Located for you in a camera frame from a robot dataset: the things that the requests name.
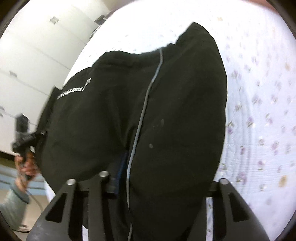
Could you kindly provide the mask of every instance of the floor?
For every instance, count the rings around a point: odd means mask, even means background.
[[[0,189],[0,203],[4,201],[4,198],[6,196],[7,190]],[[46,196],[34,196],[38,202],[40,202],[41,206],[45,208],[48,205],[48,201]],[[28,229],[31,229],[40,216],[41,211],[37,203],[30,197],[30,204],[27,206],[25,217],[23,220],[23,224],[28,226]],[[21,239],[21,240],[26,240],[27,234],[24,233],[17,233],[16,235]]]

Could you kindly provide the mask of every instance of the silver screw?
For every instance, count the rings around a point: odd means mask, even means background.
[[[227,185],[229,183],[229,181],[227,179],[225,179],[225,178],[221,178],[220,183],[223,184],[223,185]]]
[[[67,185],[74,185],[76,183],[76,180],[75,179],[69,179],[67,181]]]
[[[108,175],[109,175],[109,172],[107,172],[107,171],[102,171],[99,173],[100,177],[107,177]]]

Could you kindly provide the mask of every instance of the bed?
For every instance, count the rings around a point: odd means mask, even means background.
[[[143,53],[175,43],[192,22],[216,40],[228,78],[214,180],[232,183],[273,241],[296,210],[296,40],[277,13],[240,0],[138,0],[97,30],[65,83],[107,51]],[[207,199],[208,241],[212,231]]]

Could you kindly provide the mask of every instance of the gray stripe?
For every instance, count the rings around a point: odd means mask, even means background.
[[[131,173],[131,164],[133,162],[133,157],[135,155],[135,152],[136,152],[136,147],[137,147],[137,143],[138,143],[138,138],[139,138],[139,134],[140,134],[140,130],[141,130],[141,127],[142,127],[142,123],[143,123],[143,119],[144,119],[144,115],[145,115],[145,111],[146,111],[146,108],[147,108],[147,104],[148,104],[148,97],[149,97],[149,92],[151,90],[151,87],[152,87],[152,84],[154,83],[154,80],[156,79],[156,77],[158,76],[158,73],[159,73],[159,70],[160,70],[160,67],[161,65],[163,64],[163,51],[162,49],[160,48],[159,49],[159,53],[160,53],[160,60],[159,60],[159,65],[155,71],[155,74],[148,86],[148,89],[146,91],[146,95],[145,95],[145,100],[144,100],[144,105],[143,105],[143,109],[142,109],[142,113],[141,113],[141,116],[140,116],[140,121],[139,121],[139,124],[138,124],[138,128],[137,128],[137,132],[136,132],[136,136],[135,136],[135,140],[133,142],[133,149],[131,151],[131,157],[128,161],[128,168],[127,168],[127,174],[126,174],[126,197],[127,197],[127,203],[128,203],[128,210],[129,210],[129,187],[130,187],[130,184],[129,184],[129,178],[130,178],[130,173]],[[133,230],[133,227],[132,227],[132,224],[131,224],[131,227],[130,227],[130,232],[129,232],[129,235],[128,235],[128,241],[131,240],[131,234],[132,234],[132,230]]]

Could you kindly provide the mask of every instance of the garment sleeve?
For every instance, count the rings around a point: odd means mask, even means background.
[[[28,203],[29,196],[13,184],[5,197],[4,203],[0,204],[0,211],[10,228],[15,230],[19,228]]]

